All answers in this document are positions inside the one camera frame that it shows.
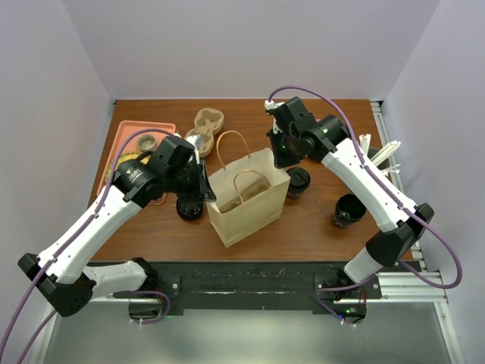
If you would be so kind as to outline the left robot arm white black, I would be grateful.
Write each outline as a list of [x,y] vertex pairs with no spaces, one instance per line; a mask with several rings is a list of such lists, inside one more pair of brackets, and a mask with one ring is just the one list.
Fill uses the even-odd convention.
[[165,193],[191,204],[215,201],[198,151],[202,141],[199,134],[183,139],[166,133],[155,151],[114,162],[101,194],[74,225],[39,255],[20,258],[20,269],[59,315],[74,315],[111,293],[157,293],[158,273],[144,259],[98,267],[89,262],[124,223]]

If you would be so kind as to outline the brown paper bag with handles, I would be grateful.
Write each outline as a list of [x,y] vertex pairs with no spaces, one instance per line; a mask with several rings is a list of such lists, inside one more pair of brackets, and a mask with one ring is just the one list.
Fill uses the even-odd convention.
[[216,196],[208,202],[209,221],[225,247],[230,247],[277,220],[282,213],[290,176],[274,165],[271,149],[246,150],[231,163],[221,157],[223,132],[215,144],[222,168],[208,177]]

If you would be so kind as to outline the black coffee cup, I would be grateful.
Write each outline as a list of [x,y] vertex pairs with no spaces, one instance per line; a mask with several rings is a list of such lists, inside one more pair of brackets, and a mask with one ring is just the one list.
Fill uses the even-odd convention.
[[289,188],[286,196],[290,199],[298,199],[305,191]]
[[333,223],[339,228],[347,228],[351,224],[360,221],[367,209],[360,199],[354,194],[341,196],[335,205]]

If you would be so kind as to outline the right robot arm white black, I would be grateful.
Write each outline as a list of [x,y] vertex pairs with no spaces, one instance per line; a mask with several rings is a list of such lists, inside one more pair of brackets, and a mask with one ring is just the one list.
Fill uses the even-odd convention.
[[348,298],[365,288],[365,280],[393,266],[424,234],[415,219],[430,222],[433,209],[401,194],[382,172],[355,146],[348,127],[336,116],[316,120],[302,100],[265,101],[274,119],[268,131],[277,168],[309,158],[332,171],[370,212],[379,227],[375,234],[338,274],[338,290]]

